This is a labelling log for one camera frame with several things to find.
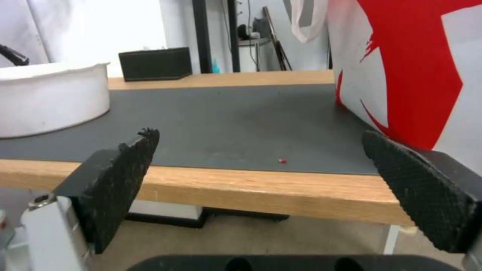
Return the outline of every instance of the red and white bag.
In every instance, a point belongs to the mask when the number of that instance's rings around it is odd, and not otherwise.
[[[326,14],[336,101],[482,175],[482,0],[329,0]]]

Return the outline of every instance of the white round container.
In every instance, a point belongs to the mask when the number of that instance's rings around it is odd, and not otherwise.
[[[71,127],[109,110],[107,63],[0,68],[0,138]]]

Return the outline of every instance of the gray mat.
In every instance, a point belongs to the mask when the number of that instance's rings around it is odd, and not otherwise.
[[[361,144],[369,127],[336,107],[334,92],[329,84],[112,91],[104,116],[0,140],[0,158],[82,162],[154,127],[153,165],[376,174]]]

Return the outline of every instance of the white plastic bag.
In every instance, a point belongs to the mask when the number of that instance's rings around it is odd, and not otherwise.
[[[328,0],[313,0],[313,17],[308,36],[300,29],[300,18],[304,5],[305,0],[291,0],[291,31],[300,42],[307,43],[321,33],[328,9]]]

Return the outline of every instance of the black speaker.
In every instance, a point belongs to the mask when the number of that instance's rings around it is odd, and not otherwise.
[[[189,48],[119,53],[124,81],[176,80],[192,74]]]

